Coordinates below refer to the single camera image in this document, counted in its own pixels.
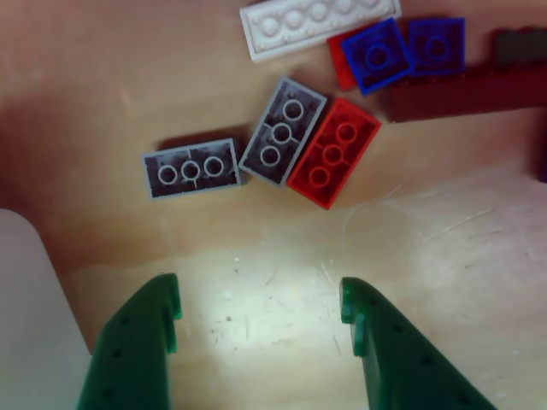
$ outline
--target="white lego brick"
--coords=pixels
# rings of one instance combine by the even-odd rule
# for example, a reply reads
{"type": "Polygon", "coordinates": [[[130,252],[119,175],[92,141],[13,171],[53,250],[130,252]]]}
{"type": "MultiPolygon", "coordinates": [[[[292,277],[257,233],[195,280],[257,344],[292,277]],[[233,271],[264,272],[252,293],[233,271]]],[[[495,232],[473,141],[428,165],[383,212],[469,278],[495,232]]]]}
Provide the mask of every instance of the white lego brick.
{"type": "Polygon", "coordinates": [[[368,22],[401,16],[399,0],[269,0],[239,10],[250,58],[322,43],[368,22]]]}

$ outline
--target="dark red lego brick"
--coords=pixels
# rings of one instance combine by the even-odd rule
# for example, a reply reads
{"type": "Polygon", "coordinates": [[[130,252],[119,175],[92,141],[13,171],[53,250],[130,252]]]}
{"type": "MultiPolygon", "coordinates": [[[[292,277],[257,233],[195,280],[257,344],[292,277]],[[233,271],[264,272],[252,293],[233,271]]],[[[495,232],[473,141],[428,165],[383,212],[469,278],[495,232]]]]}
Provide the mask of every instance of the dark red lego brick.
{"type": "Polygon", "coordinates": [[[446,77],[406,79],[386,93],[391,122],[547,107],[547,65],[468,68],[446,77]]]}
{"type": "Polygon", "coordinates": [[[365,27],[361,27],[352,32],[345,32],[339,36],[330,37],[326,41],[328,43],[328,48],[331,51],[332,64],[338,80],[338,87],[342,91],[349,91],[357,88],[357,81],[351,72],[350,64],[345,58],[344,50],[342,50],[342,42],[347,38],[355,36],[364,28],[365,27]]]}

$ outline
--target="lego stud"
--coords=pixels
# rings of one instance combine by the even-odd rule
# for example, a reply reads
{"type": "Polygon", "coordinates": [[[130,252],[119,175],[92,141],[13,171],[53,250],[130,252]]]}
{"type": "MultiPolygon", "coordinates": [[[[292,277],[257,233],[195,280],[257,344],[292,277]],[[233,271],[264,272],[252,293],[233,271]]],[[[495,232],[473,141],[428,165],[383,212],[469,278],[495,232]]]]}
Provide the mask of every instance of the lego stud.
{"type": "Polygon", "coordinates": [[[311,6],[309,10],[309,15],[313,21],[323,21],[328,16],[328,7],[324,3],[316,3],[311,6]]]}
{"type": "Polygon", "coordinates": [[[344,152],[337,145],[327,145],[323,149],[323,162],[330,165],[331,167],[336,167],[343,160],[344,152]]]}
{"type": "Polygon", "coordinates": [[[363,6],[365,6],[367,9],[373,9],[375,8],[381,0],[360,0],[363,6]]]}
{"type": "Polygon", "coordinates": [[[445,60],[450,54],[450,45],[446,38],[433,36],[426,42],[426,54],[431,60],[445,60]]]}
{"type": "Polygon", "coordinates": [[[304,116],[304,106],[298,100],[289,100],[283,105],[283,116],[290,121],[298,121],[304,116]]]}
{"type": "Polygon", "coordinates": [[[287,124],[280,122],[279,124],[276,124],[275,126],[273,126],[272,138],[277,144],[280,144],[280,145],[286,144],[289,142],[291,137],[292,137],[292,131],[287,124]]]}
{"type": "Polygon", "coordinates": [[[260,161],[266,167],[275,167],[281,161],[281,153],[277,148],[269,145],[260,151],[260,161]]]}
{"type": "Polygon", "coordinates": [[[224,172],[224,162],[218,156],[210,156],[205,160],[203,168],[210,177],[218,177],[224,172]]]}
{"type": "Polygon", "coordinates": [[[157,178],[164,185],[172,185],[177,182],[177,170],[170,165],[164,165],[157,170],[157,178]]]}
{"type": "Polygon", "coordinates": [[[262,34],[264,34],[266,37],[273,37],[279,32],[281,25],[277,19],[274,19],[273,17],[267,17],[262,21],[260,28],[262,34]]]}
{"type": "Polygon", "coordinates": [[[185,163],[182,164],[182,167],[180,167],[182,178],[189,179],[190,181],[197,179],[200,172],[201,170],[199,169],[199,165],[197,162],[192,160],[185,161],[185,163]]]}
{"type": "Polygon", "coordinates": [[[353,9],[353,0],[338,0],[335,7],[340,14],[347,15],[353,9]]]}
{"type": "Polygon", "coordinates": [[[323,188],[331,181],[331,173],[325,167],[315,167],[309,172],[309,182],[314,188],[323,188]]]}
{"type": "Polygon", "coordinates": [[[371,70],[385,68],[391,58],[390,51],[383,44],[376,44],[368,48],[365,63],[371,70]]]}
{"type": "Polygon", "coordinates": [[[350,122],[343,122],[336,127],[336,139],[342,144],[351,144],[357,138],[356,126],[350,122]]]}
{"type": "Polygon", "coordinates": [[[285,15],[285,23],[292,30],[296,30],[297,28],[299,28],[302,25],[303,21],[304,16],[298,10],[291,10],[285,15]]]}

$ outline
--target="white surface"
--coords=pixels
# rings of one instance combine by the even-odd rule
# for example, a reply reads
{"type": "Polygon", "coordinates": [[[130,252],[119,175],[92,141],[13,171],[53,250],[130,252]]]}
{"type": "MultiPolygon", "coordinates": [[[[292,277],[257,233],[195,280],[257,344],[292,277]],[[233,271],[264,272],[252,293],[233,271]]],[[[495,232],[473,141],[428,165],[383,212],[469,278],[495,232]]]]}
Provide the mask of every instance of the white surface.
{"type": "Polygon", "coordinates": [[[239,13],[254,62],[402,14],[399,0],[269,0],[239,13]]]}
{"type": "Polygon", "coordinates": [[[74,410],[90,355],[34,228],[0,209],[0,408],[74,410]]]}

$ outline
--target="green plastic claw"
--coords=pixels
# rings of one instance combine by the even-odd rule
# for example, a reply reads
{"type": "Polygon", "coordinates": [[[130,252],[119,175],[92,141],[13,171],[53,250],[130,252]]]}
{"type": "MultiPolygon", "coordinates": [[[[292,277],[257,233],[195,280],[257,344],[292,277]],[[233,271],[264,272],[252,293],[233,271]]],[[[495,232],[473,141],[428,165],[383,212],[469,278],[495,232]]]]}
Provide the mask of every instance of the green plastic claw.
{"type": "Polygon", "coordinates": [[[495,410],[373,286],[343,278],[340,292],[371,410],[495,410]]]}
{"type": "Polygon", "coordinates": [[[167,353],[182,317],[173,273],[145,284],[104,326],[78,410],[168,410],[167,353]]]}

